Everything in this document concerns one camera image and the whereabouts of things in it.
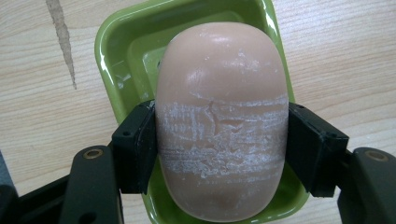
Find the wood grain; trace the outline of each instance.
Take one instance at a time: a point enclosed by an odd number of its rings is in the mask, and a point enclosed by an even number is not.
[[[0,2],[0,149],[19,194],[69,172],[84,147],[117,128],[93,56],[100,24],[137,0],[61,0],[78,88],[45,1]],[[351,138],[396,155],[396,2],[274,0],[298,103]],[[125,195],[126,223],[149,223]],[[310,198],[275,223],[340,223],[336,199]]]

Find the pink soap bar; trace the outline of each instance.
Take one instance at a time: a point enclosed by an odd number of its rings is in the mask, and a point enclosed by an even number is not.
[[[156,96],[160,162],[175,203],[216,222],[264,209],[283,170],[288,105],[281,59],[261,30],[213,22],[177,35]]]

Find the black plastic part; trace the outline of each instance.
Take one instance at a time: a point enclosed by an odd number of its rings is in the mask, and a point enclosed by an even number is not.
[[[87,147],[74,158],[59,223],[123,223],[109,147]]]
[[[19,217],[18,194],[14,187],[0,186],[0,223],[17,223]]]
[[[338,199],[343,223],[396,223],[396,158],[361,147],[345,168]]]
[[[19,223],[58,223],[68,178],[69,176],[67,175],[21,196],[21,217]]]
[[[157,157],[154,101],[134,108],[113,133],[112,147],[122,193],[147,194]]]
[[[348,136],[302,105],[289,105],[286,161],[314,197],[334,195]]]

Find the metal screw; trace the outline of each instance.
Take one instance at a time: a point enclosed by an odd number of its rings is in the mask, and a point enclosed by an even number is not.
[[[96,159],[100,156],[103,155],[103,150],[99,149],[99,148],[94,148],[91,150],[88,150],[84,153],[84,158],[87,160],[92,160],[92,159]]]
[[[364,152],[366,156],[372,160],[375,161],[388,161],[388,157],[380,152],[373,151],[373,150],[367,150]]]

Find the soap residue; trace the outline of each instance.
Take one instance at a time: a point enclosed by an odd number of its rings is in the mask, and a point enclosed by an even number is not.
[[[276,172],[283,165],[286,132],[282,129],[289,112],[286,94],[252,102],[206,100],[205,106],[161,106],[163,133],[159,135],[166,136],[159,141],[163,166],[207,178]],[[260,178],[246,175],[239,181]]]

